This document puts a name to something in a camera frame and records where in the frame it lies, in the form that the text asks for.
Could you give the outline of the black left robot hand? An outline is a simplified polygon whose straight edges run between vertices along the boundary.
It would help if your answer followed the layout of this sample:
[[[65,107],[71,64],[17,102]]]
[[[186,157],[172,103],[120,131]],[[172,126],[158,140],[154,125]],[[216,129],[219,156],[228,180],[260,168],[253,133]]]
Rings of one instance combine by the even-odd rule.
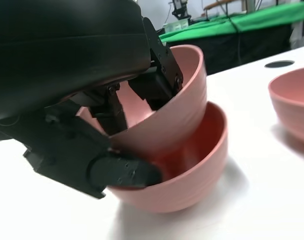
[[[25,145],[36,173],[97,199],[107,186],[162,181],[155,165],[111,148],[108,135],[127,129],[124,81],[154,111],[183,83],[136,2],[0,0],[0,141]]]

